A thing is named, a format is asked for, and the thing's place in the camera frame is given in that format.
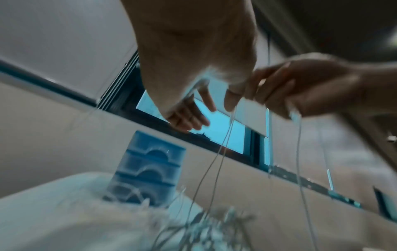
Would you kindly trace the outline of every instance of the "white wall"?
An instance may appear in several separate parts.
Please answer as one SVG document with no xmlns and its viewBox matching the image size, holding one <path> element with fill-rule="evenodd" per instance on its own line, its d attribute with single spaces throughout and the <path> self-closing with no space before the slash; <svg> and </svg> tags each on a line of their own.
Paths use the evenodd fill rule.
<svg viewBox="0 0 397 251">
<path fill-rule="evenodd" d="M 0 76 L 0 196 L 87 171 L 115 171 L 136 130 L 187 148 L 179 185 L 192 196 L 214 153 L 118 116 Z M 207 207 L 220 159 L 198 196 Z M 306 191 L 321 251 L 394 250 L 397 224 Z M 250 226 L 258 250 L 310 250 L 298 187 L 226 158 L 216 204 L 258 215 Z"/>
<path fill-rule="evenodd" d="M 0 61 L 94 100 L 137 50 L 119 0 L 3 0 L 0 34 Z"/>
</svg>

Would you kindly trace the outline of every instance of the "blue plastic container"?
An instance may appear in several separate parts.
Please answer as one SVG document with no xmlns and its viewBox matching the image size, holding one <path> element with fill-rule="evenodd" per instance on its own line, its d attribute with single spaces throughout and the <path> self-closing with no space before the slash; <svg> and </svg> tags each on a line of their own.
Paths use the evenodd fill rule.
<svg viewBox="0 0 397 251">
<path fill-rule="evenodd" d="M 132 151 L 124 154 L 117 171 L 170 185 L 176 185 L 181 175 L 181 167 L 176 164 Z"/>
<path fill-rule="evenodd" d="M 115 173 L 108 186 L 108 191 L 121 202 L 140 203 L 134 189 L 137 188 L 143 198 L 150 199 L 151 206 L 168 206 L 175 195 L 176 186 L 161 182 L 149 181 L 140 177 L 133 177 Z"/>
<path fill-rule="evenodd" d="M 180 166 L 186 149 L 162 139 L 136 131 L 128 145 L 128 150 L 148 155 L 154 160 L 167 162 Z"/>
</svg>

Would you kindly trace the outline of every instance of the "blue stacked tray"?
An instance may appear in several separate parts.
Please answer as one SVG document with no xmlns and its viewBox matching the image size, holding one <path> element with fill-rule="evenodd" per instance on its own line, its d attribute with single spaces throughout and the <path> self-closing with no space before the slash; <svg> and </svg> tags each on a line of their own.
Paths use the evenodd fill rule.
<svg viewBox="0 0 397 251">
<path fill-rule="evenodd" d="M 174 197 L 186 149 L 136 131 L 108 191 L 119 201 L 166 206 Z"/>
</svg>

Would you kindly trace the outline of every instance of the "hand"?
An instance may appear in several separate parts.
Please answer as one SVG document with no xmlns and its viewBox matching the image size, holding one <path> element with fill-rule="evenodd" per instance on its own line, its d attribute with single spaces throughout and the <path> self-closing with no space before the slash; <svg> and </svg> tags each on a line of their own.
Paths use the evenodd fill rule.
<svg viewBox="0 0 397 251">
<path fill-rule="evenodd" d="M 311 53 L 254 71 L 245 98 L 255 99 L 284 118 L 289 118 L 286 103 L 302 116 L 313 116 L 359 105 L 364 98 L 362 87 L 360 74 L 351 64 Z"/>
</svg>

